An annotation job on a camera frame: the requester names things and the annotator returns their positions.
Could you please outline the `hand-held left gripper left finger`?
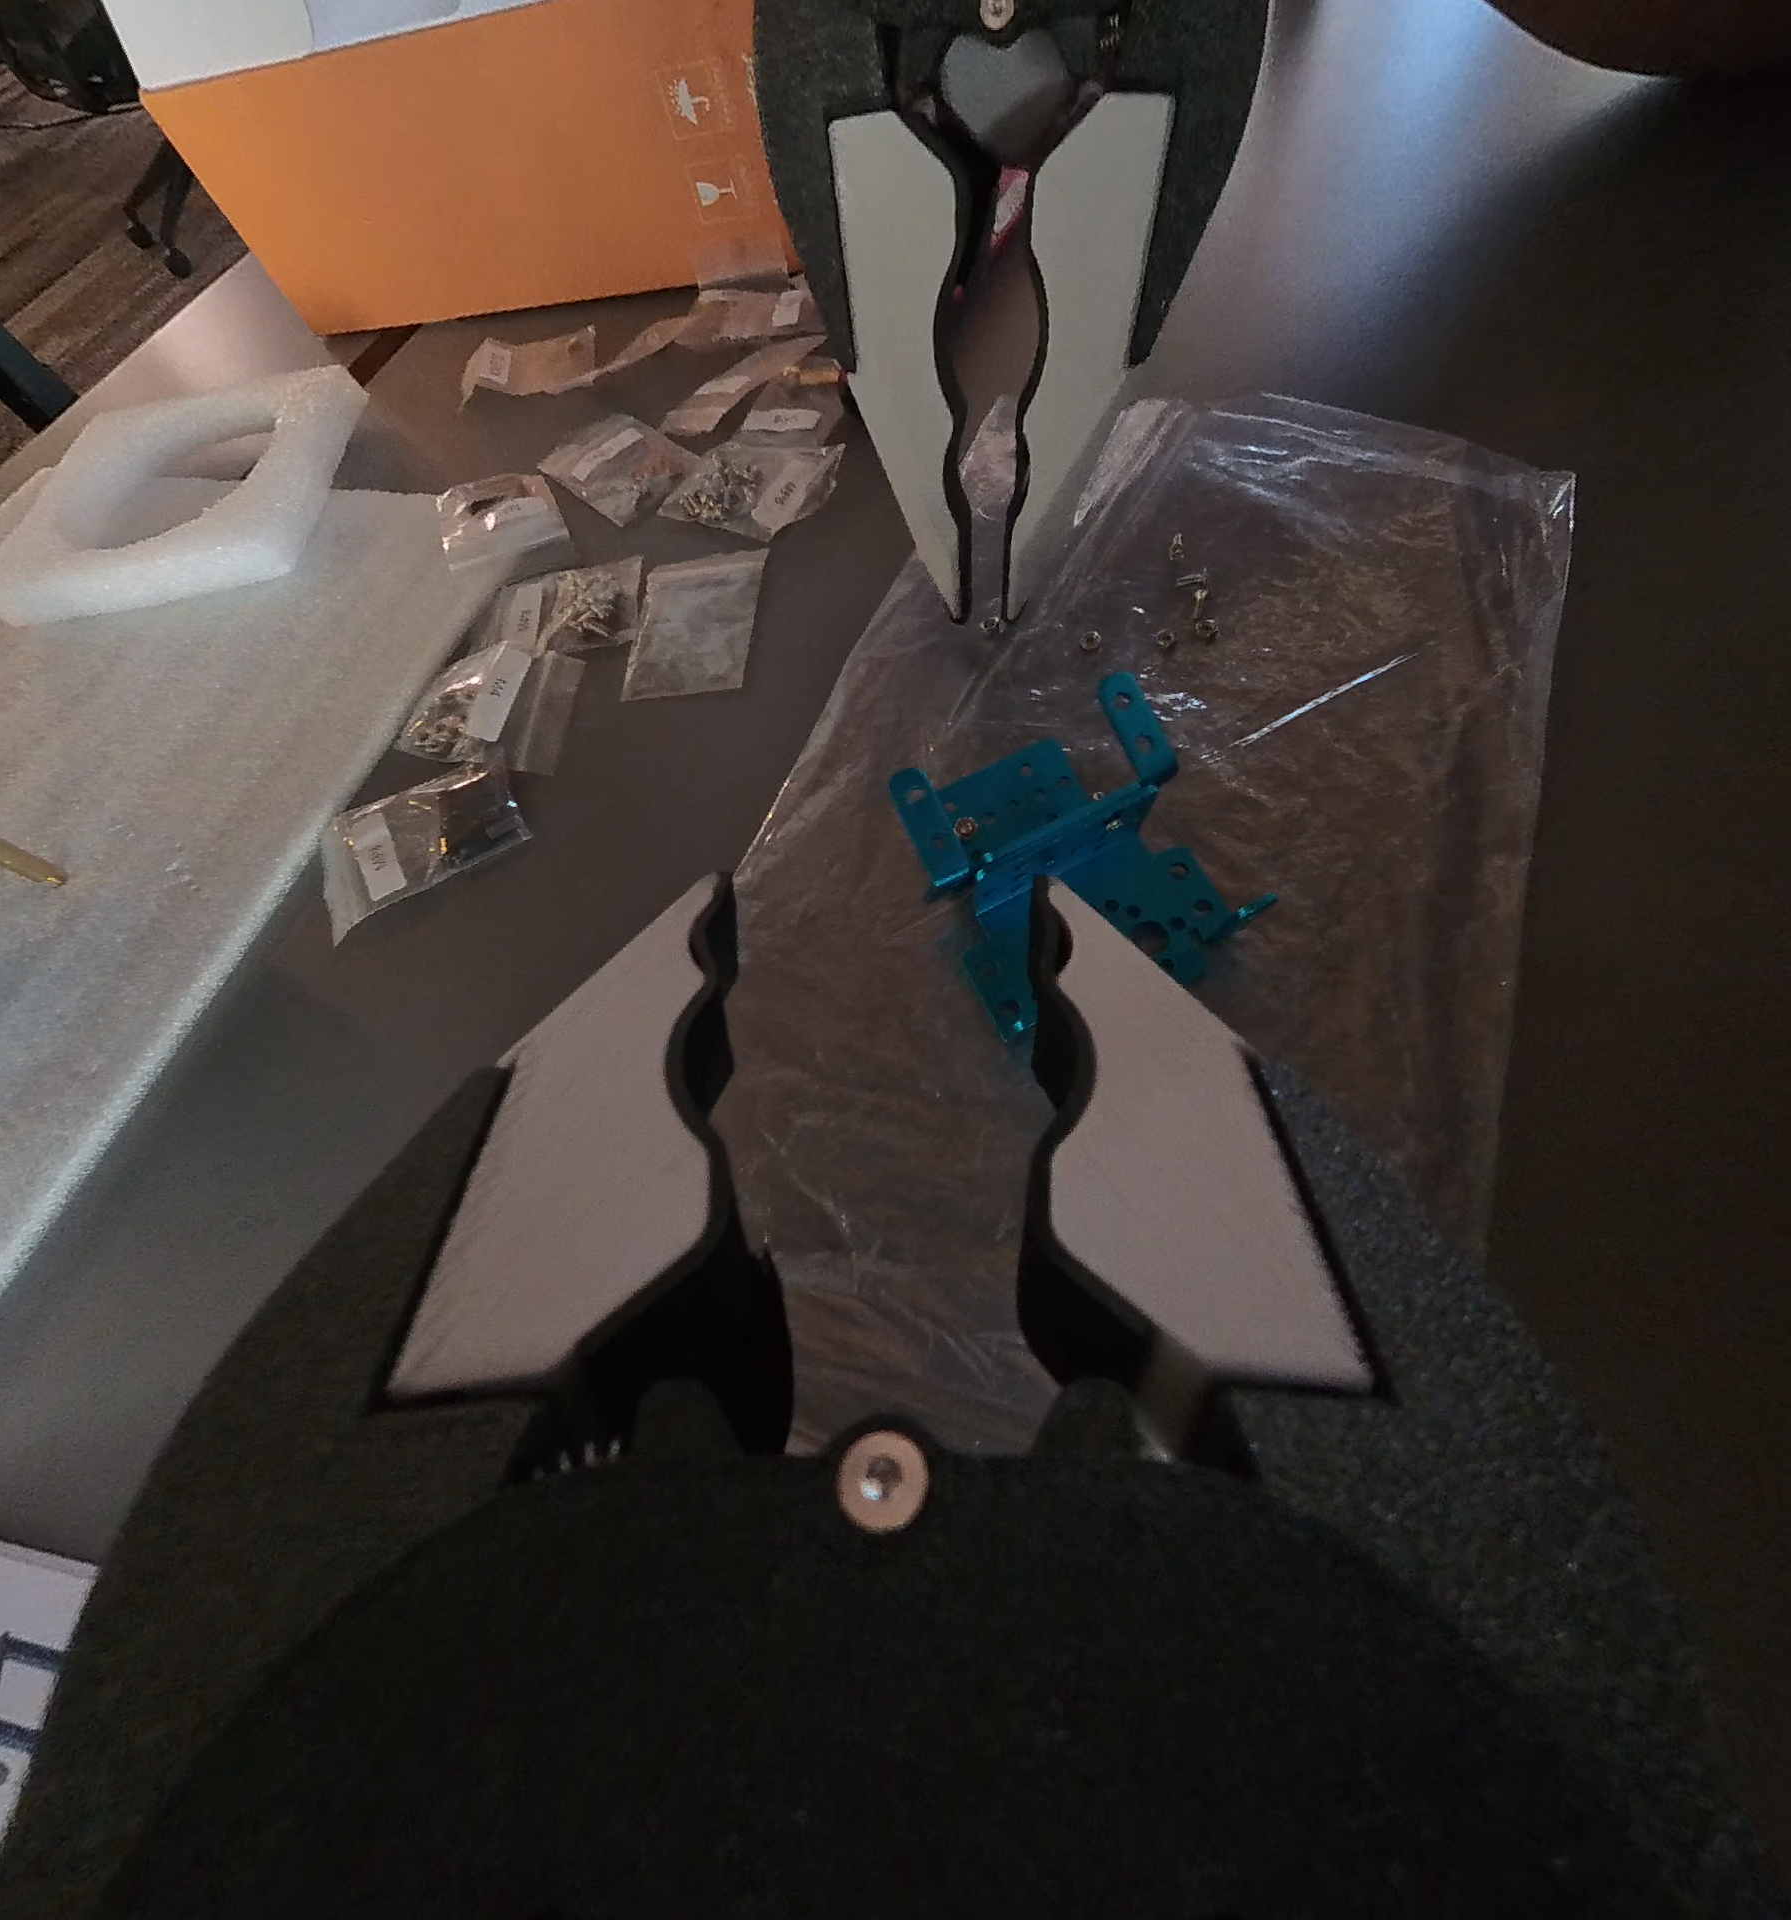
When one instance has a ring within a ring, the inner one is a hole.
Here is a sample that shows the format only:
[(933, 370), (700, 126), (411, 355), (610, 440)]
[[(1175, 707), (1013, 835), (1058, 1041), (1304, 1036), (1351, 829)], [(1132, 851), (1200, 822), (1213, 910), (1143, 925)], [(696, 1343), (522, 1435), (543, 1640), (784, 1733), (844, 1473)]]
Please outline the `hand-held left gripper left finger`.
[(649, 1387), (690, 1379), (742, 1451), (784, 1451), (784, 1285), (717, 1133), (732, 985), (732, 884), (704, 874), (502, 1057), (390, 1404), (532, 1397), (604, 1456)]

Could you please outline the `white foam sheet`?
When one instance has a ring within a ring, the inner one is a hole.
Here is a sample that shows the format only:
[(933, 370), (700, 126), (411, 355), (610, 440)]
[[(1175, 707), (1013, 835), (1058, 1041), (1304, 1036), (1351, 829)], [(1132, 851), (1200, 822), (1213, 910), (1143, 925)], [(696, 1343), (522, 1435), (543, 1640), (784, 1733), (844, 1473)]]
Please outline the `white foam sheet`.
[[(241, 440), (175, 461), (116, 516), (116, 540), (192, 521), (262, 452)], [(0, 506), (0, 540), (48, 474)], [(278, 581), (0, 621), (0, 839), (69, 874), (52, 889), (0, 870), (0, 1300), (270, 930), (468, 614), (427, 494), (330, 484)]]

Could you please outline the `scattered loose metal fasteners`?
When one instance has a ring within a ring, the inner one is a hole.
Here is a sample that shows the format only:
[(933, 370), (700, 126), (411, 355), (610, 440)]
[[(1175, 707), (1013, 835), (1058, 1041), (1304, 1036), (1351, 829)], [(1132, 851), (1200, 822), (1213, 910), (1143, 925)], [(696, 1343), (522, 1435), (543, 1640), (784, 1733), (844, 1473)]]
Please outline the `scattered loose metal fasteners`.
[(1083, 656), (1151, 656), (1185, 644), (1219, 637), (1213, 566), (1200, 546), (1174, 530), (1165, 540), (1140, 540), (1125, 576), (1091, 586), (1075, 618), (1075, 649)]

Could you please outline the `dark desk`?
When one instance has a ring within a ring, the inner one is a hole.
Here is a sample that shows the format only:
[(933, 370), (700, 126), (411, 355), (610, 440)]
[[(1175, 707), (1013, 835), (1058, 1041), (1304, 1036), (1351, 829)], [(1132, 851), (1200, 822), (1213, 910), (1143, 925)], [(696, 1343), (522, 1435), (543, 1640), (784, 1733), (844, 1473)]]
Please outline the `dark desk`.
[[(1791, 76), (1304, 5), (1146, 384), (1573, 468), (1490, 1273), (1690, 1598), (1791, 1890)], [(231, 987), (0, 1307), (0, 1538), (99, 1561), (227, 1336), (451, 1086), (742, 856), (907, 540), (784, 540), (742, 693), (581, 731), (539, 839)]]

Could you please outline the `orange cardboard box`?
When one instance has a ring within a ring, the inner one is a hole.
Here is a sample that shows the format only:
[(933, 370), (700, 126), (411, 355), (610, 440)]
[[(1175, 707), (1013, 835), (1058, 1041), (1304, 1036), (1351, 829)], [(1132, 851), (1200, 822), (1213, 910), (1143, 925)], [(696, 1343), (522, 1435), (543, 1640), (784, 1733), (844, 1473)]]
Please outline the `orange cardboard box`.
[(316, 336), (770, 276), (755, 5), (106, 5)]

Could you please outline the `pile of small screw bags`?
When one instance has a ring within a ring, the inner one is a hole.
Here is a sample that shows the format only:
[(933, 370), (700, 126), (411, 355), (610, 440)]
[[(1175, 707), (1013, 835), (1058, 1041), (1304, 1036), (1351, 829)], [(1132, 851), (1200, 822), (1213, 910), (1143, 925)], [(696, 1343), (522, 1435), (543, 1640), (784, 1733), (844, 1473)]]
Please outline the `pile of small screw bags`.
[(532, 468), (436, 498), (451, 566), (509, 581), (391, 742), (431, 772), (319, 839), (335, 944), (530, 839), (514, 782), (555, 772), (589, 656), (623, 649), (622, 700), (742, 690), (765, 546), (835, 492), (845, 373), (822, 340), (807, 276), (784, 276), (712, 282), (610, 361), (594, 328), (477, 347), (460, 399), (572, 396), (666, 349), (742, 355), (661, 423), (600, 414)]

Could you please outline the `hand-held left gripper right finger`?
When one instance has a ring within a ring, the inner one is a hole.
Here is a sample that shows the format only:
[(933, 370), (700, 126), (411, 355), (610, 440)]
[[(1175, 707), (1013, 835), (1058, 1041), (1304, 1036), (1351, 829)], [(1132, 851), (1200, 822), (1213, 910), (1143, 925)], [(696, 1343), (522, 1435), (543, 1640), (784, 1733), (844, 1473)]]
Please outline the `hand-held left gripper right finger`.
[(1249, 1469), (1235, 1395), (1373, 1397), (1326, 1220), (1253, 1051), (1066, 884), (1029, 899), (1019, 1331), (1058, 1387), (1111, 1382), (1169, 1461)]

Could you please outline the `person's right forearm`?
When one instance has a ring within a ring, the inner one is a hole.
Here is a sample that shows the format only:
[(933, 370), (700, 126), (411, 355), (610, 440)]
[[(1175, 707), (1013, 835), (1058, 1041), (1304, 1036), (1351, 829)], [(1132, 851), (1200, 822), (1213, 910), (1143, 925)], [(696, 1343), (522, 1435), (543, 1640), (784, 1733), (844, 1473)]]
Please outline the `person's right forearm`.
[(1791, 5), (1490, 5), (1563, 60), (1660, 82), (1791, 71)]

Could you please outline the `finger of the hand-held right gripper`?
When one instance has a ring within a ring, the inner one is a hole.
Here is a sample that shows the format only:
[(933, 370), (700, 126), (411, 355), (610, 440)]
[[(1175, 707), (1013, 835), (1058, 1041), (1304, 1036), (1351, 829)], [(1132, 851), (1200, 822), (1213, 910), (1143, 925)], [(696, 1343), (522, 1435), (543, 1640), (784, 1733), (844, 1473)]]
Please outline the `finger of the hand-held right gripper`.
[(1029, 192), (1029, 265), (1042, 336), (1018, 396), (1005, 618), (1029, 611), (1058, 562), (1080, 492), (1123, 406), (1169, 124), (1169, 95), (1108, 90), (1052, 146)]
[(953, 621), (968, 611), (968, 509), (955, 478), (962, 399), (948, 314), (968, 215), (955, 152), (897, 108), (827, 124), (849, 393)]

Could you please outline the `blue metal bracket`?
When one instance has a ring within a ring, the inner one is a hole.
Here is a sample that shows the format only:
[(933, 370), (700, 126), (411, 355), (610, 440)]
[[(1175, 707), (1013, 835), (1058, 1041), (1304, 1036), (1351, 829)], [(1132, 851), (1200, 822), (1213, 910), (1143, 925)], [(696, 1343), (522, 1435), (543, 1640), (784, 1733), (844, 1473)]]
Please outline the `blue metal bracket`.
[(1029, 921), (1030, 887), (1042, 874), (1062, 880), (1175, 985), (1195, 985), (1219, 942), (1280, 903), (1280, 892), (1231, 903), (1190, 851), (1151, 851), (1128, 832), (1019, 870), (989, 867), (973, 889), (978, 933), (958, 965), (1002, 1041), (1029, 1037), (1036, 1026)]
[(1052, 737), (953, 786), (933, 786), (921, 771), (888, 777), (887, 795), (928, 899), (973, 897), (978, 910), (1005, 907), (1025, 899), (1036, 880), (1064, 874), (1108, 841), (1138, 835), (1163, 786), (1175, 777), (1175, 757), (1138, 674), (1103, 674), (1096, 700), (1128, 771), (1119, 789), (1087, 789)]

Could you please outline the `large clear plastic bag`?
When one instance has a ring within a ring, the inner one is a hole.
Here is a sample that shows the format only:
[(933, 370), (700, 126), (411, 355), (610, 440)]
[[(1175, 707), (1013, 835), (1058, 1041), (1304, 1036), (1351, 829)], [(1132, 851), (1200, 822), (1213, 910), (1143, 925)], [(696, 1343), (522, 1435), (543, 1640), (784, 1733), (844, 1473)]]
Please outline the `large clear plastic bag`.
[[(1083, 656), (1092, 581), (1189, 533), (1219, 637)], [(796, 1348), (790, 1444), (897, 1408), (1013, 1450), (1052, 1387), (1013, 1325), (1029, 1041), (962, 976), (887, 786), (1052, 737), (1125, 782), (1096, 703), (1132, 673), (1179, 772), (1146, 835), (1280, 903), (1200, 996), (1293, 1066), (1481, 1264), (1507, 1086), (1573, 478), (1301, 399), (1138, 403), (1062, 573), (1002, 637), (907, 562), (738, 866), (738, 1083), (717, 1126)]]

